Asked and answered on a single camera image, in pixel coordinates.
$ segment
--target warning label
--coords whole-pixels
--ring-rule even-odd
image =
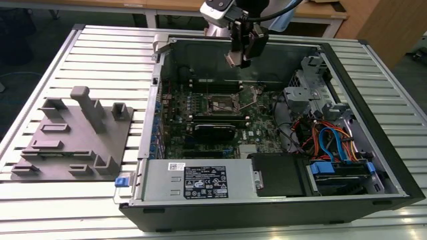
[[[229,198],[226,166],[185,167],[186,199]]]

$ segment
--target metal bracket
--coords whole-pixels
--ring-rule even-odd
[[[169,45],[170,35],[159,33],[154,36],[153,40],[153,50],[155,54],[161,54],[167,49],[165,48]]]

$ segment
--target gray plastic base plate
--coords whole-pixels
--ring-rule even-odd
[[[26,151],[39,150],[45,151],[45,154],[26,156],[31,160],[21,159],[14,167],[18,173],[13,174],[13,180],[31,182],[115,180],[121,172],[134,109],[127,107],[127,120],[115,120],[113,107],[103,107],[103,110],[102,122],[106,126],[103,133],[95,132],[81,106],[67,106],[67,109],[58,110],[62,119],[45,117],[31,143],[23,151],[25,154]],[[62,130],[59,124],[67,124],[69,127],[63,127]]]

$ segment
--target blue latch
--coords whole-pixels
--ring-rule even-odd
[[[377,169],[376,169],[374,163],[368,162],[368,163],[366,163],[366,166],[368,166],[369,172],[370,172],[372,174],[376,173]]]
[[[317,161],[310,165],[313,174],[334,174],[336,170],[330,161]]]
[[[114,185],[117,188],[129,188],[130,187],[130,178],[129,177],[118,177],[114,181]]]

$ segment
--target aluminum extrusion table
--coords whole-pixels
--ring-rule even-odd
[[[0,239],[426,239],[427,200],[346,224],[146,233],[119,211],[119,203],[131,197],[131,188],[117,189],[114,182],[9,182],[21,150],[29,145],[45,116],[38,110],[45,98],[66,98],[66,104],[77,105],[70,99],[74,86],[89,86],[91,98],[99,98],[103,106],[121,101],[137,109],[122,164],[123,172],[135,171],[157,33],[203,34],[91,25],[79,25],[71,31],[0,144]],[[318,41],[275,35],[271,39]],[[427,194],[427,117],[372,47],[356,40],[328,41]]]

